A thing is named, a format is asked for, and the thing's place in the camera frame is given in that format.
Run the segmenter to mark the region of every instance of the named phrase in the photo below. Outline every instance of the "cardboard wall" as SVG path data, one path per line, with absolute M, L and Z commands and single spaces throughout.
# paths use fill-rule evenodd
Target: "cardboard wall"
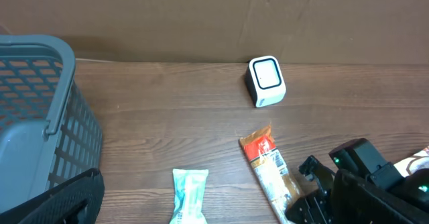
M 0 0 L 0 33 L 100 60 L 429 64 L 429 0 Z

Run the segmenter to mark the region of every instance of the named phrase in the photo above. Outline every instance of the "wooden floor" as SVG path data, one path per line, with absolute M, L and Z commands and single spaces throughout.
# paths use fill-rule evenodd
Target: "wooden floor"
M 297 166 L 369 138 L 392 162 L 429 142 L 429 66 L 282 64 L 286 98 L 256 109 L 246 64 L 79 62 L 76 82 L 101 122 L 105 198 L 98 223 L 168 223 L 173 168 L 209 169 L 208 223 L 276 223 L 238 139 L 269 123 Z

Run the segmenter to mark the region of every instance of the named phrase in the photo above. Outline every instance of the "brown food package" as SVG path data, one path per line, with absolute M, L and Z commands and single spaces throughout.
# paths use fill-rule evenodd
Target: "brown food package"
M 274 145 L 271 126 L 239 141 L 280 223 L 289 223 L 285 211 L 301 197 L 302 190 Z

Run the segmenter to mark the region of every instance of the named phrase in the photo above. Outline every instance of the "snack bar wrapper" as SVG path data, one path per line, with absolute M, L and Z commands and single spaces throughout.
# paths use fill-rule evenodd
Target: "snack bar wrapper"
M 174 212 L 170 224 L 207 224 L 202 210 L 202 198 L 208 170 L 173 169 Z
M 403 177 L 412 175 L 417 170 L 429 168 L 429 146 L 413 156 L 399 161 L 395 167 Z
M 285 211 L 301 197 L 302 190 L 274 144 L 271 126 L 242 137 L 240 145 L 280 223 L 289 223 Z

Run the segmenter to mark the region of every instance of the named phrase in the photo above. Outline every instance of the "black fabric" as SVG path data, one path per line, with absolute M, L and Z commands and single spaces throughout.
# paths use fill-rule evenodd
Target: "black fabric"
M 103 201 L 103 176 L 92 168 L 0 215 L 2 224 L 95 223 Z

